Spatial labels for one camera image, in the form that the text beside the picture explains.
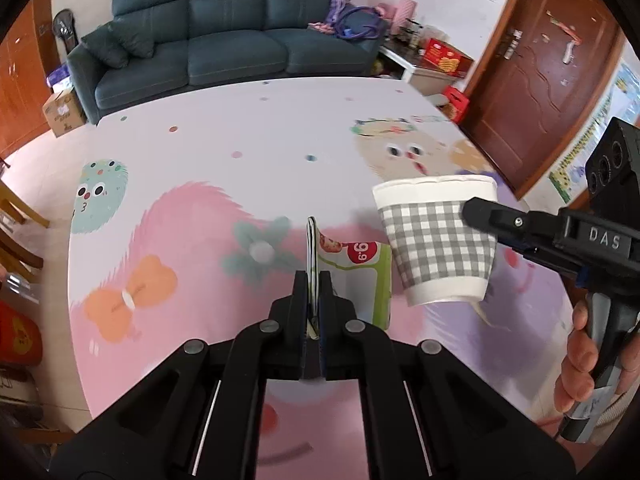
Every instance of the snack package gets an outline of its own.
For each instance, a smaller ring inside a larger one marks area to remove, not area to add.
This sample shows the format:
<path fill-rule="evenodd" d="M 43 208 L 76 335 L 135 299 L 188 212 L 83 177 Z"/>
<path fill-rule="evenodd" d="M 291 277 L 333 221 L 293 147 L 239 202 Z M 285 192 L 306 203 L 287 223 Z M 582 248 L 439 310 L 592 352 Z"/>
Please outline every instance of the snack package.
<path fill-rule="evenodd" d="M 474 60 L 444 41 L 431 38 L 424 47 L 424 59 L 443 72 L 465 78 Z"/>
<path fill-rule="evenodd" d="M 391 247 L 379 242 L 331 240 L 319 231 L 313 217 L 308 219 L 306 241 L 306 274 L 313 318 L 318 316 L 318 275 L 328 270 L 334 293 L 353 303 L 358 318 L 386 330 L 390 322 Z"/>

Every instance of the orange bow print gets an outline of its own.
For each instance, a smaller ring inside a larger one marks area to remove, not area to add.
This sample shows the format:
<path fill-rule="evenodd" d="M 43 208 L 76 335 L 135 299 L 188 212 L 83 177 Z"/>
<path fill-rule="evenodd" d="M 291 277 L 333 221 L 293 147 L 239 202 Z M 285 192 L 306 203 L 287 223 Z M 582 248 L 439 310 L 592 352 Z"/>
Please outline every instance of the orange bow print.
<path fill-rule="evenodd" d="M 148 255 L 131 273 L 124 290 L 97 288 L 84 300 L 84 313 L 100 335 L 111 343 L 124 339 L 132 328 L 133 311 L 155 306 L 175 292 L 178 277 L 160 258 Z"/>

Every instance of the paper cup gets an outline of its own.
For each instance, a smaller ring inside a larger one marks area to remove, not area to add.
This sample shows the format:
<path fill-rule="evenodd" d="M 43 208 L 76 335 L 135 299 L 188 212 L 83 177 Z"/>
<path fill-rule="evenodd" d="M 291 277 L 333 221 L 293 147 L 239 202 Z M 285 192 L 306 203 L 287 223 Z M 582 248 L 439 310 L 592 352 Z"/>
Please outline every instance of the paper cup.
<path fill-rule="evenodd" d="M 475 196 L 497 200 L 495 180 L 474 174 L 392 180 L 374 187 L 373 196 L 411 306 L 484 298 L 495 237 L 468 227 L 460 210 Z"/>

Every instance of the tiled floor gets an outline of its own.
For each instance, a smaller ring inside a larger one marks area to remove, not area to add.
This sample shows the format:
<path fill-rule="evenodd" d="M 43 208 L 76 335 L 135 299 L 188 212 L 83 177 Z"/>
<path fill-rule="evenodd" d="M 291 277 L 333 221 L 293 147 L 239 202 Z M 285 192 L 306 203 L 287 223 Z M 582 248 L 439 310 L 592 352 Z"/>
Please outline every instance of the tiled floor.
<path fill-rule="evenodd" d="M 8 290 L 0 297 L 36 321 L 42 332 L 44 357 L 31 371 L 44 404 L 46 422 L 79 431 L 91 421 L 71 344 L 66 298 L 66 271 L 71 214 L 79 171 L 94 126 L 85 125 L 63 137 L 47 132 L 7 162 L 2 180 L 51 224 L 48 229 L 30 219 L 14 225 L 14 238 L 42 256 L 40 304 L 22 300 Z"/>

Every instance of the colored dot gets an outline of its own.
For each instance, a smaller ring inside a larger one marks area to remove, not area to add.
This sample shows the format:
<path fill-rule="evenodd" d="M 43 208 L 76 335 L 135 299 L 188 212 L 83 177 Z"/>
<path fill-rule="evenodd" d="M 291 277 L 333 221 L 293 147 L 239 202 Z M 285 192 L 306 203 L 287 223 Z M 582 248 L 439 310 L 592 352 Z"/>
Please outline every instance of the colored dot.
<path fill-rule="evenodd" d="M 273 433 L 278 427 L 278 414 L 270 404 L 266 402 L 262 405 L 262 416 L 260 418 L 260 434 L 267 435 Z"/>
<path fill-rule="evenodd" d="M 504 259 L 507 260 L 507 263 L 513 269 L 515 269 L 519 264 L 518 254 L 516 253 L 516 251 L 514 251 L 510 247 L 507 247 L 504 250 Z"/>

